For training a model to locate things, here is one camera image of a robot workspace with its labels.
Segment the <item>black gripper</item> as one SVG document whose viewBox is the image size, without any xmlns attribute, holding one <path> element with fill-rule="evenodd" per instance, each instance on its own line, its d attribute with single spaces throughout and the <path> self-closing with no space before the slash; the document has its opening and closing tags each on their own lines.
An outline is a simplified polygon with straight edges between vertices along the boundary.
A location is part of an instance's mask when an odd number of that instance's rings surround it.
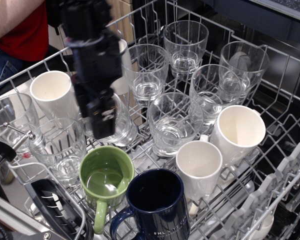
<svg viewBox="0 0 300 240">
<path fill-rule="evenodd" d="M 115 133 L 116 104 L 101 97 L 122 77 L 122 53 L 119 36 L 106 25 L 64 25 L 65 44 L 73 52 L 78 83 L 75 97 L 83 118 L 89 117 L 95 139 Z"/>
</svg>

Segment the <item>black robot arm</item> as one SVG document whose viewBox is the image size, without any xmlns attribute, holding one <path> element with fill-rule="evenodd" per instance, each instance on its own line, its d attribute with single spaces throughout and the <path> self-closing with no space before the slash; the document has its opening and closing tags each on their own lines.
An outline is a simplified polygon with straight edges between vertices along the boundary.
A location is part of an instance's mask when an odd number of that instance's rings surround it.
<svg viewBox="0 0 300 240">
<path fill-rule="evenodd" d="M 122 76 L 120 38 L 107 28 L 110 10 L 105 0 L 63 0 L 60 4 L 65 45 L 72 51 L 76 71 L 71 79 L 75 97 L 97 140 L 115 133 L 111 85 Z"/>
</svg>

